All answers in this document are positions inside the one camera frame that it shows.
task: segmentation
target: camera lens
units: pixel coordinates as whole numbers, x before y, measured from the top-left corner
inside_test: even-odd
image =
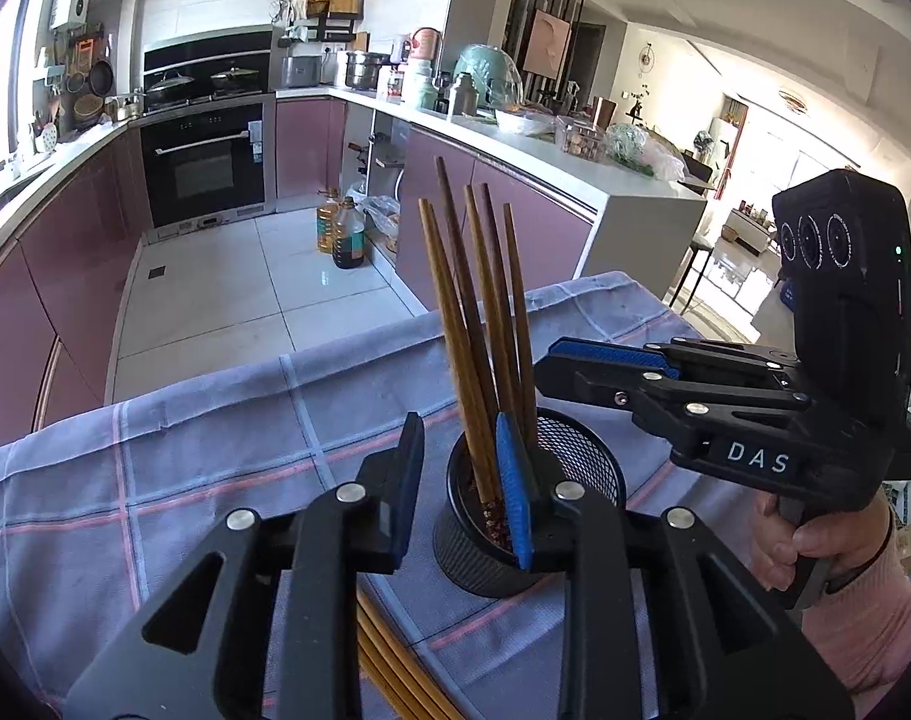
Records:
[[[789,262],[795,260],[795,235],[793,235],[793,228],[791,228],[785,221],[782,223],[782,228],[779,231],[779,238],[782,242],[782,253],[785,255],[786,259]]]
[[[849,227],[839,214],[833,214],[825,225],[825,237],[829,242],[829,253],[832,261],[840,268],[845,268],[852,259],[852,238]]]
[[[810,268],[815,270],[822,264],[822,236],[812,217],[799,220],[799,247],[802,259]]]

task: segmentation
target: black mesh pen holder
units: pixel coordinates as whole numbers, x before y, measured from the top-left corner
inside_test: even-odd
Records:
[[[539,445],[558,458],[566,477],[625,506],[625,479],[601,439],[564,413],[539,409],[538,416]],[[449,455],[446,490],[448,501],[433,528],[433,552],[453,584],[484,598],[507,598],[539,581],[541,575],[521,570],[512,552],[489,541],[465,436]]]

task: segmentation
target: cooking oil bottle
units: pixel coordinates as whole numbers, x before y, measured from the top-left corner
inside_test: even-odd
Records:
[[[342,200],[332,225],[332,261],[337,268],[361,266],[365,259],[365,217],[351,197]]]
[[[315,245],[323,254],[332,254],[332,225],[339,211],[338,189],[319,190],[322,201],[315,209]]]

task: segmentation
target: checkered tablecloth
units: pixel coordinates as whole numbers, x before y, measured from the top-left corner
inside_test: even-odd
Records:
[[[536,359],[563,335],[639,344],[696,336],[625,274],[528,295]],[[626,413],[549,401],[612,448],[630,506],[695,509],[745,554],[745,490],[677,469]],[[549,720],[558,702],[562,586],[491,601],[435,565],[431,528],[462,428],[437,314],[203,376],[60,422],[0,448],[0,645],[58,706],[136,608],[225,512],[299,509],[425,419],[409,555],[363,581],[467,717]],[[270,652],[265,714],[278,662]],[[393,712],[363,682],[367,720]]]

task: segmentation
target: human hand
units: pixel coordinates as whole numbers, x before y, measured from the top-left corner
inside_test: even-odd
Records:
[[[837,512],[816,517],[800,528],[776,512],[778,498],[758,493],[752,512],[752,575],[766,589],[788,589],[795,561],[804,557],[834,557],[830,577],[872,560],[889,534],[889,503],[879,490],[860,512]]]

